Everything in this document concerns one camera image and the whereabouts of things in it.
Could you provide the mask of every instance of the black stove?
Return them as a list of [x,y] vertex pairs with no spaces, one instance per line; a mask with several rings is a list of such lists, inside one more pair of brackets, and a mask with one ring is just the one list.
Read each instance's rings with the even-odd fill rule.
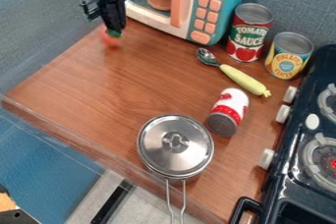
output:
[[276,150],[261,159],[262,201],[240,198],[231,224],[248,210],[260,224],[336,224],[336,45],[320,48],[308,69],[279,111],[286,125]]

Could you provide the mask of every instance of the tomato sauce can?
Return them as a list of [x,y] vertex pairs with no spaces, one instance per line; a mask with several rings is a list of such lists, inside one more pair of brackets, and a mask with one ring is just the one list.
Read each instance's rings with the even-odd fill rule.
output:
[[312,51],[313,44],[303,35],[280,32],[274,37],[265,60],[265,68],[278,79],[292,80],[305,68]]
[[249,97],[242,90],[224,89],[205,120],[205,126],[220,137],[230,138],[243,121],[249,103]]
[[245,3],[238,6],[235,9],[226,52],[241,62],[258,59],[272,21],[272,13],[262,5]]

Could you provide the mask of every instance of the white knob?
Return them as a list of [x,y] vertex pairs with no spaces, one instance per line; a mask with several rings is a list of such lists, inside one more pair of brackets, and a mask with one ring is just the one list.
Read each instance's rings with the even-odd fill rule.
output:
[[274,150],[272,149],[265,149],[261,155],[261,158],[259,160],[259,167],[261,167],[264,170],[268,170],[272,160],[274,157]]
[[281,105],[278,114],[276,115],[275,121],[283,124],[285,123],[286,119],[288,118],[288,115],[290,113],[291,107],[288,105]]
[[284,102],[292,103],[297,92],[298,89],[296,87],[289,86],[284,96]]
[[319,117],[316,114],[309,114],[307,116],[305,125],[310,130],[316,130],[319,126]]

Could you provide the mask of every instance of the stove burner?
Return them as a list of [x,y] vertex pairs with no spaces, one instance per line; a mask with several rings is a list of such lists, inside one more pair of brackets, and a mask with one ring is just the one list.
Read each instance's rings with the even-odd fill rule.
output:
[[316,134],[304,148],[306,173],[321,187],[336,193],[336,139]]
[[317,98],[318,107],[323,116],[336,124],[336,87],[330,84]]

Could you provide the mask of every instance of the metal spoon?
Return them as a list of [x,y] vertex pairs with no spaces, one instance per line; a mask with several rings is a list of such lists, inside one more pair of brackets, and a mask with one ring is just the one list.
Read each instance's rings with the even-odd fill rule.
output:
[[203,64],[217,67],[221,66],[221,63],[209,50],[205,48],[199,48],[196,53],[198,60],[201,61]]
[[226,76],[249,92],[255,95],[263,95],[264,97],[271,95],[271,92],[267,90],[264,84],[227,64],[222,64],[209,50],[199,48],[196,54],[198,60],[203,64],[219,67]]

